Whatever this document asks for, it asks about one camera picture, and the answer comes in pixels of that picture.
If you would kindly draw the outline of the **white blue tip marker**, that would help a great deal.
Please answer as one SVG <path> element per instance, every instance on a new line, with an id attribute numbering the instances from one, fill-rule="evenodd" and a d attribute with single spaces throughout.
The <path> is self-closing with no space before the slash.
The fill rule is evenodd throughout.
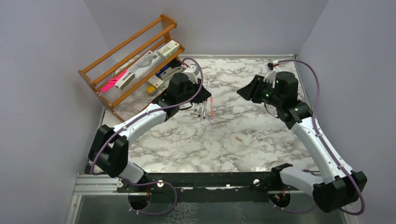
<path id="1" fill-rule="evenodd" d="M 203 117 L 203 119 L 206 118 L 206 107 L 207 107 L 207 102 L 205 101 L 205 102 L 203 103 L 203 108 L 202 108 L 202 110 L 203 110 L 203 112 L 202 112 L 202 117 Z"/>

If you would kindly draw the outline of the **thin white black pen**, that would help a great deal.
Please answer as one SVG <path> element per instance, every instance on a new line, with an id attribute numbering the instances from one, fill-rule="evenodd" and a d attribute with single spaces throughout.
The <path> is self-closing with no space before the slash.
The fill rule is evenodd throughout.
<path id="1" fill-rule="evenodd" d="M 202 112 L 203 107 L 204 107 L 204 103 L 200 103 L 200 104 L 199 104 L 198 117 L 203 116 L 203 112 Z"/>

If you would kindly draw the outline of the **beige pen cap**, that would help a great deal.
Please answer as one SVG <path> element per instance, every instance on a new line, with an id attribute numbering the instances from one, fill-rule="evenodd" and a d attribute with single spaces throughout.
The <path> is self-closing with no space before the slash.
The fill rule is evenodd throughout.
<path id="1" fill-rule="evenodd" d="M 238 140 L 238 141 L 240 141 L 240 142 L 243 142 L 243 139 L 242 139 L 242 138 L 240 138 L 240 137 L 238 137 L 238 136 L 236 136 L 235 138 L 236 138 L 236 140 Z"/>

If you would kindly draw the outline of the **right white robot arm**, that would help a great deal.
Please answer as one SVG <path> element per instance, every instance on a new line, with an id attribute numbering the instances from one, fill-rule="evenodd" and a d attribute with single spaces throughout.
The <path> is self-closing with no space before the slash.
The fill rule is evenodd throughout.
<path id="1" fill-rule="evenodd" d="M 314 176 L 285 163 L 271 170 L 272 188 L 294 187 L 309 196 L 323 212 L 331 212 L 356 202 L 367 177 L 355 172 L 336 152 L 320 130 L 311 108 L 298 99 L 299 82 L 291 72 L 277 72 L 268 77 L 255 75 L 246 86 L 237 90 L 243 99 L 276 108 L 277 117 L 302 142 L 319 169 Z"/>

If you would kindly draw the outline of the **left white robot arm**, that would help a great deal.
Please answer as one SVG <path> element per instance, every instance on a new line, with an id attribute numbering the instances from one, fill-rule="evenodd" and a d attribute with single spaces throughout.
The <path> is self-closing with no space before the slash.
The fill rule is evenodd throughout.
<path id="1" fill-rule="evenodd" d="M 88 159 L 92 162 L 91 173 L 98 166 L 111 178 L 129 181 L 134 191 L 146 188 L 146 172 L 128 160 L 128 149 L 151 128 L 164 123 L 180 110 L 180 106 L 199 104 L 211 97 L 202 83 L 195 84 L 184 73 L 176 73 L 168 87 L 137 115 L 113 127 L 102 125 L 94 137 Z"/>

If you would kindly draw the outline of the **orange pen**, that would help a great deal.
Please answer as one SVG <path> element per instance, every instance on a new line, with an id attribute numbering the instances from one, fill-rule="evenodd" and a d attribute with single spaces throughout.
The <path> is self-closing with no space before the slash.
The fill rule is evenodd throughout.
<path id="1" fill-rule="evenodd" d="M 211 118 L 214 118 L 214 104 L 213 104 L 213 97 L 210 97 L 210 110 L 211 110 Z"/>

